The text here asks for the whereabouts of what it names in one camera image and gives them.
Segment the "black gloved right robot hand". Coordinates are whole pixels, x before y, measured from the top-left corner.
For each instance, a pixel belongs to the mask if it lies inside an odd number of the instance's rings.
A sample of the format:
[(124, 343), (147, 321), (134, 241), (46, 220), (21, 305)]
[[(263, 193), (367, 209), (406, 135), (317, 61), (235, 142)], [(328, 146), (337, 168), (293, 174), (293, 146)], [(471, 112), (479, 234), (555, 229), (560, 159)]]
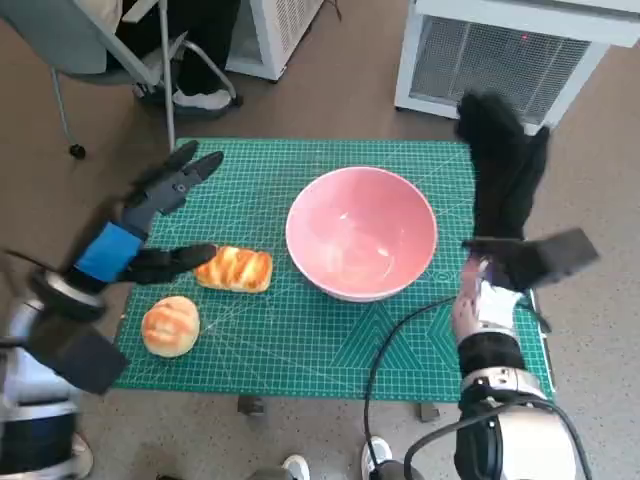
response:
[(475, 238), (522, 240), (545, 173), (551, 130), (525, 132), (512, 106), (495, 93), (467, 92), (457, 107), (456, 135), (474, 171)]

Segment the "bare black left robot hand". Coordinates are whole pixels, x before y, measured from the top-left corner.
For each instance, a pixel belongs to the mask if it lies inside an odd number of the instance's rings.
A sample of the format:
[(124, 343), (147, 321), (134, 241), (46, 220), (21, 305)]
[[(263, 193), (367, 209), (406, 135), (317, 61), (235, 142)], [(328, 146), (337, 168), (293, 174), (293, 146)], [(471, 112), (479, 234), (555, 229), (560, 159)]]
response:
[(211, 247), (182, 247), (171, 252), (146, 249), (154, 218), (181, 209), (189, 192), (222, 165), (215, 151), (199, 159), (191, 140), (132, 181), (121, 196), (107, 200), (74, 243), (60, 274), (90, 291), (119, 282), (163, 283), (212, 258)]

